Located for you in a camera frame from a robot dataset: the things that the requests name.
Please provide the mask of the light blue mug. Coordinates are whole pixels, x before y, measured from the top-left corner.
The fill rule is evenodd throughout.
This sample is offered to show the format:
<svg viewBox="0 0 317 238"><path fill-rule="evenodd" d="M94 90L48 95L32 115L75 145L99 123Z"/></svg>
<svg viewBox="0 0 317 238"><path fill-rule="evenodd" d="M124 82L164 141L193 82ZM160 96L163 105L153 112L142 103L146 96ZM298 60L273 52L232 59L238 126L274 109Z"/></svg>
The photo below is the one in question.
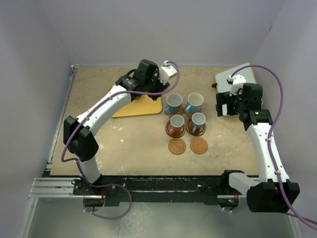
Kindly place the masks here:
<svg viewBox="0 0 317 238"><path fill-rule="evenodd" d="M200 93L191 93L187 98L185 113L197 113L201 109L203 102L204 98Z"/></svg>

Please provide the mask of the blue grey mug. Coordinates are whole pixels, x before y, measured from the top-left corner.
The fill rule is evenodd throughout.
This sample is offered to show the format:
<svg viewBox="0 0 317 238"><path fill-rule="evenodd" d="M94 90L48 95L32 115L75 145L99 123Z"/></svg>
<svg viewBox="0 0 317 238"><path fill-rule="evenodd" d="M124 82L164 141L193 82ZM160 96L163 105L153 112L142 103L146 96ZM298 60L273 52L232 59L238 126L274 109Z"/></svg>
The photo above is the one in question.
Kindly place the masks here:
<svg viewBox="0 0 317 238"><path fill-rule="evenodd" d="M195 133L196 131L199 131L203 125L206 122L206 117L202 113L194 113L191 117L192 121L192 129L191 131Z"/></svg>

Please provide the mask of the dark teal floral mug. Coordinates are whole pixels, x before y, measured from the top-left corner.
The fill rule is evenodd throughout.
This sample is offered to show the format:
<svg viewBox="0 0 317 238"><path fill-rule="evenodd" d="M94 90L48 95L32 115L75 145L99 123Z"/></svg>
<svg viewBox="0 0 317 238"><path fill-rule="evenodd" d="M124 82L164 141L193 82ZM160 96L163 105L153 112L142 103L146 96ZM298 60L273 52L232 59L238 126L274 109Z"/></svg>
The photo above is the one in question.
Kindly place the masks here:
<svg viewBox="0 0 317 238"><path fill-rule="evenodd" d="M179 94L170 94L166 98L167 107L164 109L164 114L176 114L182 106L183 99Z"/></svg>

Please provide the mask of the pink handled mug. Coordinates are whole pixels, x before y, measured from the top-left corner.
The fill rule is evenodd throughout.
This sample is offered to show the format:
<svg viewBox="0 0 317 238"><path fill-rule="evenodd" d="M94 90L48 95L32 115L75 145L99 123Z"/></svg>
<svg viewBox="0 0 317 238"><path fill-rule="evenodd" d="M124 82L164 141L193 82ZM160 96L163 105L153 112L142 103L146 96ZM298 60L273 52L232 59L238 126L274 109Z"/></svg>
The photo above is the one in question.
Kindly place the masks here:
<svg viewBox="0 0 317 238"><path fill-rule="evenodd" d="M181 127L182 125L184 125L184 118L183 116L175 115L171 117L170 123L174 128Z"/></svg>

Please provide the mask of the dark ringed wooden coaster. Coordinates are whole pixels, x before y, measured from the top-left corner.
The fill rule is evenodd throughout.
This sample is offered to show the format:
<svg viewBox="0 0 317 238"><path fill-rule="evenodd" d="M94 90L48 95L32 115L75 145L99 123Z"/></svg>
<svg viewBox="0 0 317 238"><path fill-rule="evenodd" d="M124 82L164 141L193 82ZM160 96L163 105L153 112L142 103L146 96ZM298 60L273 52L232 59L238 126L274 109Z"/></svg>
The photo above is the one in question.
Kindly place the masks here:
<svg viewBox="0 0 317 238"><path fill-rule="evenodd" d="M165 125L165 132L168 136L172 138L180 138L185 134L185 126L182 125L181 127L174 128L170 121L168 121Z"/></svg>

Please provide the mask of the plain orange wooden coaster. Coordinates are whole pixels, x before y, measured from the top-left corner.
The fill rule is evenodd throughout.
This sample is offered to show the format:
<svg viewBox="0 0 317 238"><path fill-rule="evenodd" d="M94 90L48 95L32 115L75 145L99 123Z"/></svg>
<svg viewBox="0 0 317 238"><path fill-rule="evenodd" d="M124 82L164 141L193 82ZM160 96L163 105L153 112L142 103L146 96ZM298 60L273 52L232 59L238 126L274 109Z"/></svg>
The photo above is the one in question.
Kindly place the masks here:
<svg viewBox="0 0 317 238"><path fill-rule="evenodd" d="M180 155L185 152L186 143L181 138L173 138L169 141L168 148L172 154Z"/></svg>

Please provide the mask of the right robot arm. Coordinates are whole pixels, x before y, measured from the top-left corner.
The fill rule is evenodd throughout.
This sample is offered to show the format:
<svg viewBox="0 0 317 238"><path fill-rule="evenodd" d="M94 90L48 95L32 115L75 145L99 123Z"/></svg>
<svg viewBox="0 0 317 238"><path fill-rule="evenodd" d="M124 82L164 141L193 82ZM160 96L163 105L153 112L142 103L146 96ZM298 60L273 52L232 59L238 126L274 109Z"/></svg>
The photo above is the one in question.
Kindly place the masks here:
<svg viewBox="0 0 317 238"><path fill-rule="evenodd" d="M246 196L251 212L286 213L300 193L298 183L291 182L277 151L273 120L269 110L262 109L263 89L259 84L244 83L234 93L216 94L217 115L238 115L251 139L259 166L258 181L242 171L225 170L221 190L235 190Z"/></svg>

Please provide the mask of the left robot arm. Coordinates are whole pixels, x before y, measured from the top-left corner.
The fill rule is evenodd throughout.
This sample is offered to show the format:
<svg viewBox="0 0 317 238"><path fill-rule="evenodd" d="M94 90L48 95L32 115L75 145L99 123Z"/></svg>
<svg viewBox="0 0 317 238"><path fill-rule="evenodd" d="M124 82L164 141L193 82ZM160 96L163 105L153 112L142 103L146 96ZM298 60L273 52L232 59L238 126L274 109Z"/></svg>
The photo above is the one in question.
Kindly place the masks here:
<svg viewBox="0 0 317 238"><path fill-rule="evenodd" d="M165 61L162 66L143 59L138 67L121 76L110 91L90 109L77 117L68 116L63 123L62 162L67 162L65 153L74 155L72 159L79 166L81 176L86 179L84 188L90 194L102 189L101 173L95 155L99 145L95 135L100 128L121 108L133 102L137 97L147 95L156 100L172 87L169 80L179 76L176 64Z"/></svg>

